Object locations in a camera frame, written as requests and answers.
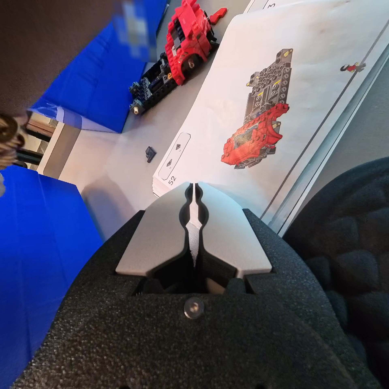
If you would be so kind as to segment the blue plastic bin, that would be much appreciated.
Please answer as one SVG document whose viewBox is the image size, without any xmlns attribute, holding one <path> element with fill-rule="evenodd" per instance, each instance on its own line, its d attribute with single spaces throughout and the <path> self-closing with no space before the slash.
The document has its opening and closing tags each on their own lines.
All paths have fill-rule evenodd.
<svg viewBox="0 0 389 389">
<path fill-rule="evenodd" d="M 2 174 L 0 387 L 9 388 L 103 241 L 75 185 L 17 166 Z"/>
<path fill-rule="evenodd" d="M 33 113 L 78 129 L 121 133 L 133 98 L 129 87 L 157 61 L 156 36 L 168 1 L 113 1 L 91 37 L 31 106 Z"/>
</svg>

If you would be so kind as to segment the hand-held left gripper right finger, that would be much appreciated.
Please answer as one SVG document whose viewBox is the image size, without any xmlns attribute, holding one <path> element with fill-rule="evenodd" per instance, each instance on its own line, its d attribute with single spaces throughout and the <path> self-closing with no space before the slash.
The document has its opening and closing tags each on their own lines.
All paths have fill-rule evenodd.
<svg viewBox="0 0 389 389">
<path fill-rule="evenodd" d="M 199 231 L 196 270 L 205 279 L 243 279 L 272 270 L 242 207 L 204 182 L 195 184 Z"/>
</svg>

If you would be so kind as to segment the lego instruction booklet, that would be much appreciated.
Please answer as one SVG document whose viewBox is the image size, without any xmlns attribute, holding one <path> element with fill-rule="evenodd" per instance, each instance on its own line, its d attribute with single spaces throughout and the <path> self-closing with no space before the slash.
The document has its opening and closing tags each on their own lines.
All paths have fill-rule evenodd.
<svg viewBox="0 0 389 389">
<path fill-rule="evenodd" d="M 206 182 L 283 234 L 368 77 L 388 59 L 388 1 L 278 1 L 234 17 L 153 175 Z"/>
</svg>

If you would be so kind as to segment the red and black lego car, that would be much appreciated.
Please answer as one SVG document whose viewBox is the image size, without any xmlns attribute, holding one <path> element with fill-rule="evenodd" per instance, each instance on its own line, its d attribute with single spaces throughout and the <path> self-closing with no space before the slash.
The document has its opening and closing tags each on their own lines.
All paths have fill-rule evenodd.
<svg viewBox="0 0 389 389">
<path fill-rule="evenodd" d="M 209 16 L 195 0 L 183 0 L 168 23 L 167 43 L 159 60 L 129 88 L 129 109 L 142 115 L 183 85 L 218 47 Z"/>
</svg>

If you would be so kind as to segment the black quilted pad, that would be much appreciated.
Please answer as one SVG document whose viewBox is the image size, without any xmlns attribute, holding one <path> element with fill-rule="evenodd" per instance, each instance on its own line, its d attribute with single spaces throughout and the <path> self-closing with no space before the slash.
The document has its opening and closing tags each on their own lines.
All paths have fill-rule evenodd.
<svg viewBox="0 0 389 389">
<path fill-rule="evenodd" d="M 283 239 L 318 279 L 357 355 L 388 388 L 389 158 L 326 184 Z"/>
</svg>

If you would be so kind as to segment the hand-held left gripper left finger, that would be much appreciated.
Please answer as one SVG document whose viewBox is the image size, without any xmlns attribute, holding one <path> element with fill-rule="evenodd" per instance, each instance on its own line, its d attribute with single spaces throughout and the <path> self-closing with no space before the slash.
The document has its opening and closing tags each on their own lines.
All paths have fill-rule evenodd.
<svg viewBox="0 0 389 389">
<path fill-rule="evenodd" d="M 151 276 L 190 252 L 187 224 L 192 193 L 193 184 L 184 182 L 146 208 L 115 269 L 117 274 Z"/>
</svg>

